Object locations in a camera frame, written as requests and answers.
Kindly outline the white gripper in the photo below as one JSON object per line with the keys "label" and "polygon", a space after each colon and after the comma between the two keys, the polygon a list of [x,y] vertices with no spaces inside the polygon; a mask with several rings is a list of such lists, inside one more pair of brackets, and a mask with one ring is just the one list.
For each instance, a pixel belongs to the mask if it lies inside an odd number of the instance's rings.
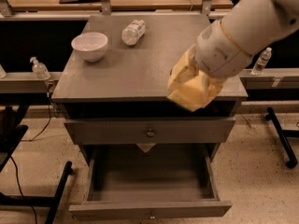
{"label": "white gripper", "polygon": [[173,66],[167,90],[172,92],[198,75],[203,77],[203,106],[209,105],[221,92],[226,78],[238,75],[252,61],[223,28],[214,21],[197,37],[195,49],[188,49]]}

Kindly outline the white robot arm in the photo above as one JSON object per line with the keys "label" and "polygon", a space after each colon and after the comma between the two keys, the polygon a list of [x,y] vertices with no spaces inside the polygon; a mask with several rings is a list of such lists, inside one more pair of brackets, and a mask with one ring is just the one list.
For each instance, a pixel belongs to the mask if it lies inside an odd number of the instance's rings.
{"label": "white robot arm", "polygon": [[173,66],[167,98],[192,112],[209,105],[258,52],[296,32],[298,18],[299,0],[241,0]]}

